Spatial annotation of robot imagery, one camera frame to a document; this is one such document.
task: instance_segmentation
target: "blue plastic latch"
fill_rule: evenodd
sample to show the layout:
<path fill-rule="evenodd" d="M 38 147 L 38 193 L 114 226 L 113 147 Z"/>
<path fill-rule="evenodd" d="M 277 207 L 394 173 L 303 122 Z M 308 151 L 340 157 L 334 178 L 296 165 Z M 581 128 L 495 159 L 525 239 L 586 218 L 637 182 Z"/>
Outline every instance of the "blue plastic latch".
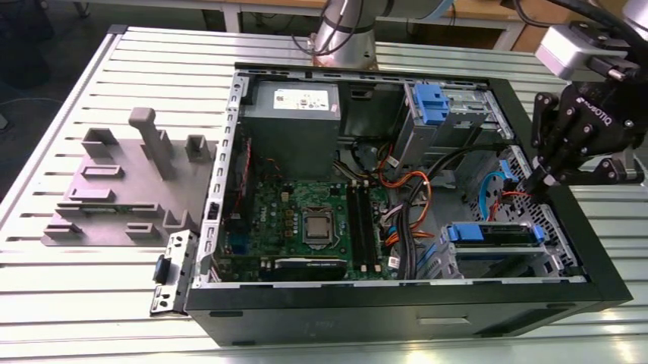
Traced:
<path fill-rule="evenodd" d="M 447 238 L 448 238 L 448 241 L 456 241 L 458 240 L 458 232 L 456 232 L 456 228 L 454 227 L 454 225 L 450 225 L 447 227 Z"/>
<path fill-rule="evenodd" d="M 513 182 L 519 182 L 519 178 L 517 178 L 517 176 L 510 172 L 507 161 L 503 159 L 499 160 L 499 168 L 502 169 L 503 176 L 506 176 L 507 180 L 511 180 Z"/>
<path fill-rule="evenodd" d="M 414 85 L 415 105 L 423 114 L 424 125 L 440 125 L 448 114 L 448 99 L 438 85 Z"/>
<path fill-rule="evenodd" d="M 542 229 L 542 226 L 537 224 L 533 226 L 533 235 L 535 235 L 537 243 L 542 244 L 545 242 L 545 230 Z"/>
<path fill-rule="evenodd" d="M 483 240 L 482 229 L 477 224 L 454 224 L 454 228 L 456 229 L 460 241 Z"/>

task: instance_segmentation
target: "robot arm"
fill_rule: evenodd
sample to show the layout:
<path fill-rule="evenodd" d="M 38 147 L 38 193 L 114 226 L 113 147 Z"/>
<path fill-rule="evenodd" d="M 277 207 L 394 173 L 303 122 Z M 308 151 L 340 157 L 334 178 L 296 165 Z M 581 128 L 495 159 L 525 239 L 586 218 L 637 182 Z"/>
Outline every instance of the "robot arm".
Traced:
<path fill-rule="evenodd" d="M 310 49 L 314 65 L 376 69 L 374 23 L 376 17 L 439 17 L 452 0 L 328 0 Z"/>

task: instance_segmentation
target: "power supply label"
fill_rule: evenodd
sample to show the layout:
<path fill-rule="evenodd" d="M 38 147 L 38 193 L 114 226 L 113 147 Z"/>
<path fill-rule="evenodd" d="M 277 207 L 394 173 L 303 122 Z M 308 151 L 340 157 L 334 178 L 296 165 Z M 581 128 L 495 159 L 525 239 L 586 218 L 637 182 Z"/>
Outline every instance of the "power supply label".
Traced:
<path fill-rule="evenodd" d="M 273 108 L 328 111 L 328 91 L 320 89 L 277 89 L 273 91 Z"/>

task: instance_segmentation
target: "cpu socket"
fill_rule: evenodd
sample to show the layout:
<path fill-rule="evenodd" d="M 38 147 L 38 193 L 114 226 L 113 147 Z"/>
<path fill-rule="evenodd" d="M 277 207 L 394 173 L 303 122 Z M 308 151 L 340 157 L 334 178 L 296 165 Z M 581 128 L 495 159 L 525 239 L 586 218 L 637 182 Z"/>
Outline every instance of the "cpu socket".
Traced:
<path fill-rule="evenodd" d="M 311 249 L 323 249 L 332 243 L 332 209 L 330 207 L 304 207 L 301 209 L 303 243 Z"/>

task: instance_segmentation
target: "metal bracket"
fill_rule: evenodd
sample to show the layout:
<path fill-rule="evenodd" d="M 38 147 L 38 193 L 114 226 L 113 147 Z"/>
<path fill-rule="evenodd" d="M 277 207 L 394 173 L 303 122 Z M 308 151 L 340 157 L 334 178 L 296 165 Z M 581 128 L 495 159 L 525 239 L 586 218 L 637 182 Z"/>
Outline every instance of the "metal bracket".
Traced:
<path fill-rule="evenodd" d="M 197 245 L 197 235 L 189 230 L 169 235 L 169 242 L 164 254 L 157 259 L 152 276 L 156 287 L 148 311 L 151 317 L 187 316 L 184 303 Z"/>

